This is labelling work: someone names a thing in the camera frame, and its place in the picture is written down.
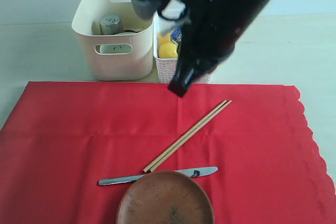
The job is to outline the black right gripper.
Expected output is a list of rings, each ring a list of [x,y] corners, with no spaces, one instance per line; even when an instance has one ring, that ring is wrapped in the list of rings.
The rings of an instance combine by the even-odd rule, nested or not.
[[[270,0],[201,0],[189,5],[191,23],[182,26],[175,74],[168,89],[182,98],[213,72]]]

